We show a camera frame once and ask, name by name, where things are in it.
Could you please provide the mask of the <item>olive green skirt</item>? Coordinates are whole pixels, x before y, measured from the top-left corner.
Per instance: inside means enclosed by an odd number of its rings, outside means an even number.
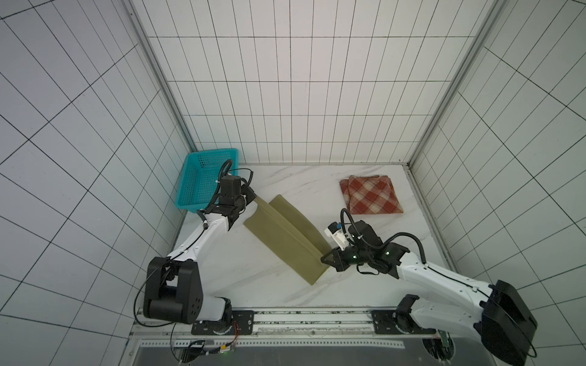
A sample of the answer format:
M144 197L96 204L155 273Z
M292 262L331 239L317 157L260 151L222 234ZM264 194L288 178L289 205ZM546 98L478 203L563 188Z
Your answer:
M244 226L310 285L327 270L322 256L332 250L323 234L282 195L270 202L257 197Z

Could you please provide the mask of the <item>red plaid skirt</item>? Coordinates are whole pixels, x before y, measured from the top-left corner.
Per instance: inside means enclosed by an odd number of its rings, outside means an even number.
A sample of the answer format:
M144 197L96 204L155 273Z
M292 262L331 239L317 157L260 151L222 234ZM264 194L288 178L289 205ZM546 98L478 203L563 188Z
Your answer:
M387 175L355 176L340 182L346 209L352 215L404 213L392 181Z

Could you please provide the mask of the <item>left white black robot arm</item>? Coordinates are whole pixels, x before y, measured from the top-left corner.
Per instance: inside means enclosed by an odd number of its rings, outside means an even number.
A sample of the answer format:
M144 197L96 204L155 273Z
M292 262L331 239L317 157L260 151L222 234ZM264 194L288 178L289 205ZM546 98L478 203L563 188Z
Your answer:
M196 324L221 331L233 326L232 306L225 297L206 296L201 284L199 263L203 253L227 234L256 194L251 187L254 172L248 178L235 175L233 161L226 160L219 169L215 191L209 203L195 213L201 224L166 257L153 258L146 279L139 289L143 294L142 315L160 324L146 324L138 317L134 301L134 321L143 327L158 328L172 324Z

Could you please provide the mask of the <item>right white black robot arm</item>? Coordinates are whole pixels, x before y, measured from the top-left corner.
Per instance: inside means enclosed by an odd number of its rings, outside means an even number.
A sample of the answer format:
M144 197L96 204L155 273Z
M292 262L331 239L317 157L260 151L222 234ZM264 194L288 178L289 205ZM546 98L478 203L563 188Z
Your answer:
M533 340L538 322L513 285L502 280L490 284L428 262L417 236L397 232L381 240L369 224L354 221L346 208L325 233L337 245L321 257L323 264L338 272L368 265L371 275L387 274L445 299L436 303L405 295L392 314L400 333L434 329L463 336L509 365L537 357Z

